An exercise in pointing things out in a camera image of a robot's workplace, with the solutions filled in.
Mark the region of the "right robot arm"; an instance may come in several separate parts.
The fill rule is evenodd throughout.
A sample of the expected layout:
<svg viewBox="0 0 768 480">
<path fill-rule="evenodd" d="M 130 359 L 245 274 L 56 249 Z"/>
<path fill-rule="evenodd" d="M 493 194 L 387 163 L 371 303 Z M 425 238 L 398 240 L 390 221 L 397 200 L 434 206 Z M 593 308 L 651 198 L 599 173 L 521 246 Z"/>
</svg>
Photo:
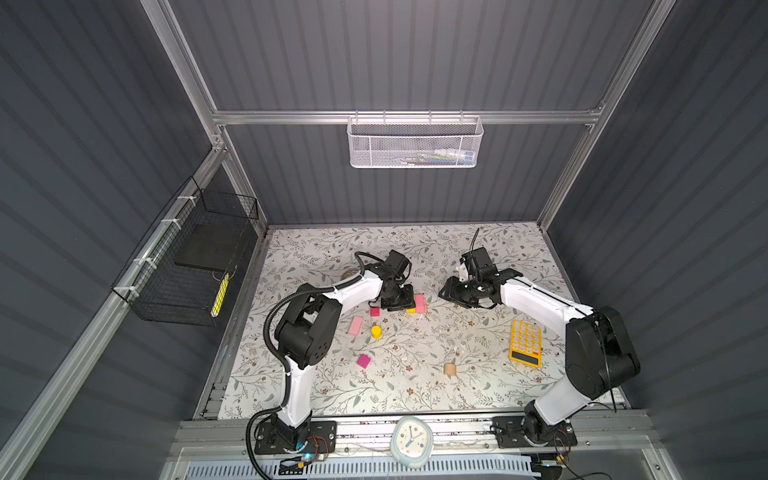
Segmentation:
<svg viewBox="0 0 768 480">
<path fill-rule="evenodd" d="M 446 280 L 438 296 L 468 309 L 514 308 L 565 341 L 565 373 L 525 408 L 528 436 L 549 433 L 603 394 L 634 378 L 640 360 L 621 315 L 593 308 L 546 290 L 521 272 L 500 270 L 483 247 L 462 254 L 459 274 Z"/>
</svg>

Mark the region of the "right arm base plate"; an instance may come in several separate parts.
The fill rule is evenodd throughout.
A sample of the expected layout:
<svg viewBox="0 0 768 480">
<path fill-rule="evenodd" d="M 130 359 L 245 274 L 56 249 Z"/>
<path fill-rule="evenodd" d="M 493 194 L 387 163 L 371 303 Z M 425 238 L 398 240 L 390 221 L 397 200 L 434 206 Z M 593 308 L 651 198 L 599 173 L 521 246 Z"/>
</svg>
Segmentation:
<svg viewBox="0 0 768 480">
<path fill-rule="evenodd" d="M 536 414 L 495 416 L 490 433 L 499 448 L 575 447 L 578 444 L 572 425 L 567 421 L 548 425 Z"/>
</svg>

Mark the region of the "magenta square block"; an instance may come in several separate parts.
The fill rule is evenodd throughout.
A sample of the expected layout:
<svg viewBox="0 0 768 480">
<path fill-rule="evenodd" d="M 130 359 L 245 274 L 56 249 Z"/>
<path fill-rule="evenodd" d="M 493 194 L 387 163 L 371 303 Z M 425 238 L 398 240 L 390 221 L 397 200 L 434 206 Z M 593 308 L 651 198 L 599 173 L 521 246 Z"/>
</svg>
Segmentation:
<svg viewBox="0 0 768 480">
<path fill-rule="evenodd" d="M 370 358 L 369 356 L 365 355 L 365 354 L 362 354 L 362 355 L 361 355 L 361 356 L 358 358 L 358 360 L 357 360 L 357 364 L 358 364 L 358 365 L 359 365 L 361 368 L 363 368 L 363 369 L 366 369 L 366 368 L 367 368 L 367 367 L 370 365 L 370 363 L 371 363 L 371 358 Z"/>
</svg>

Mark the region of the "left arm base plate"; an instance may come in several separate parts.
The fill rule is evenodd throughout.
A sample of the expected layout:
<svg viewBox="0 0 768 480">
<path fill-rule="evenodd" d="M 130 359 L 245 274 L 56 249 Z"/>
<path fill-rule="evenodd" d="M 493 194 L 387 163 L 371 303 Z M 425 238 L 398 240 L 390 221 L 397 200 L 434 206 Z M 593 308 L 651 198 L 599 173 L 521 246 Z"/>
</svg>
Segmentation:
<svg viewBox="0 0 768 480">
<path fill-rule="evenodd" d="M 338 423 L 310 420 L 293 429 L 280 421 L 258 424 L 251 435 L 255 454 L 333 453 L 336 448 Z"/>
</svg>

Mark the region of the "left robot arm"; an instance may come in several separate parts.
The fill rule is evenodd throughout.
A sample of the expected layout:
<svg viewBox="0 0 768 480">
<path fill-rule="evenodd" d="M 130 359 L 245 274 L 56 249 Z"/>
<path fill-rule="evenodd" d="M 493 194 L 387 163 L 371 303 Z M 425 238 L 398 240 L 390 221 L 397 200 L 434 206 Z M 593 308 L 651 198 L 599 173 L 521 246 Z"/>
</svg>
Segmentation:
<svg viewBox="0 0 768 480">
<path fill-rule="evenodd" d="M 269 311 L 263 326 L 265 345 L 283 366 L 285 392 L 276 418 L 296 430 L 311 418 L 314 368 L 327 355 L 341 316 L 373 303 L 387 311 L 415 306 L 407 283 L 412 262 L 392 250 L 381 259 L 356 252 L 358 272 L 329 286 L 303 284 Z"/>
</svg>

